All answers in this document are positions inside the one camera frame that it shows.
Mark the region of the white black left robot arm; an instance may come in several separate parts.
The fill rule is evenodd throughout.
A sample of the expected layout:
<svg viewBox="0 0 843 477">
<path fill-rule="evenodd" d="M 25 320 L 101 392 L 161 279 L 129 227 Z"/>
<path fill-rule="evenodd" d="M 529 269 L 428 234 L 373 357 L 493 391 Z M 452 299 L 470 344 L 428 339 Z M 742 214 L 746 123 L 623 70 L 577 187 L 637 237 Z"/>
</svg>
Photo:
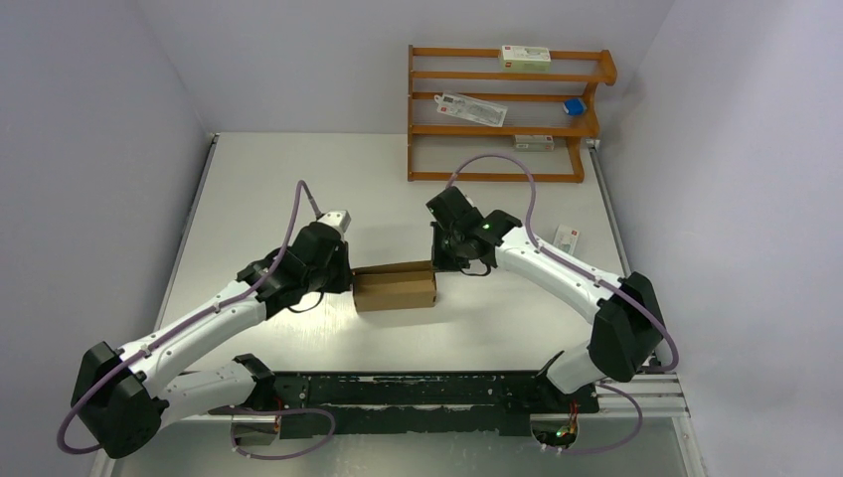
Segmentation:
<svg viewBox="0 0 843 477">
<path fill-rule="evenodd" d="M 116 349 L 100 342 L 82 357 L 72 415 L 109 457 L 126 457 L 164 427 L 222 406 L 260 413 L 274 402 L 272 371 L 251 354 L 210 372 L 188 367 L 230 338 L 287 310 L 303 297 L 351 288 L 345 211 L 302 228 L 293 244 L 241 270 L 212 299 L 169 326 Z"/>
</svg>

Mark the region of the brown cardboard box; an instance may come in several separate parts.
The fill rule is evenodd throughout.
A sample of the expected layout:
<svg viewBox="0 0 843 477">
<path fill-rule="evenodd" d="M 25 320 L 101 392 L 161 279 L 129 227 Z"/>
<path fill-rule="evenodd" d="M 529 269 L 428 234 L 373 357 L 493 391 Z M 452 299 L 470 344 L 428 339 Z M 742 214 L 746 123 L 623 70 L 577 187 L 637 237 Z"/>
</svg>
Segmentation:
<svg viewBox="0 0 843 477">
<path fill-rule="evenodd" d="M 358 313 L 431 308 L 437 286 L 430 260 L 389 263 L 352 270 Z"/>
</svg>

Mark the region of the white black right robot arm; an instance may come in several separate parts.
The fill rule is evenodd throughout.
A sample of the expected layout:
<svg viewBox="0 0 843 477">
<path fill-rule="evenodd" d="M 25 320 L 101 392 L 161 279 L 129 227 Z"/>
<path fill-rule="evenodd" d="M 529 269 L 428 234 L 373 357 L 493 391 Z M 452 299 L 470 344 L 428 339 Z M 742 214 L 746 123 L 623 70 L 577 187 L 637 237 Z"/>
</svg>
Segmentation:
<svg viewBox="0 0 843 477">
<path fill-rule="evenodd" d="M 590 337 L 552 358 L 536 386 L 539 404 L 559 411 L 575 392 L 609 378 L 628 383 L 664 339 L 665 325 L 652 282 L 592 267 L 536 238 L 525 222 L 501 211 L 483 215 L 456 187 L 426 203 L 435 230 L 433 249 L 456 270 L 478 260 L 509 271 L 562 300 L 590 325 Z"/>
</svg>

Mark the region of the orange wooden shelf rack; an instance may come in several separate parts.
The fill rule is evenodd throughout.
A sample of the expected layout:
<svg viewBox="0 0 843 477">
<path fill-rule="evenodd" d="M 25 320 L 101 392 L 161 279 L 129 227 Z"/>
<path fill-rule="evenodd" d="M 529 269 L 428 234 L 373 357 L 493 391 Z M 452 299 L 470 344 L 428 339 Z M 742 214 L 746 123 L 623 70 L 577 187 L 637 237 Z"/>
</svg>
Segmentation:
<svg viewBox="0 0 843 477">
<path fill-rule="evenodd" d="M 586 176 L 581 148 L 599 134 L 594 97 L 599 85 L 612 86 L 617 69 L 610 51 L 550 51 L 547 73 L 501 70 L 496 49 L 410 47 L 408 54 L 407 177 L 446 181 L 466 159 L 484 153 L 507 154 L 524 162 L 535 181 L 580 183 Z M 502 127 L 489 127 L 441 114 L 433 97 L 459 93 L 502 104 Z M 585 114 L 571 117 L 563 102 L 581 97 Z M 550 135 L 550 152 L 513 147 L 514 135 Z"/>
</svg>

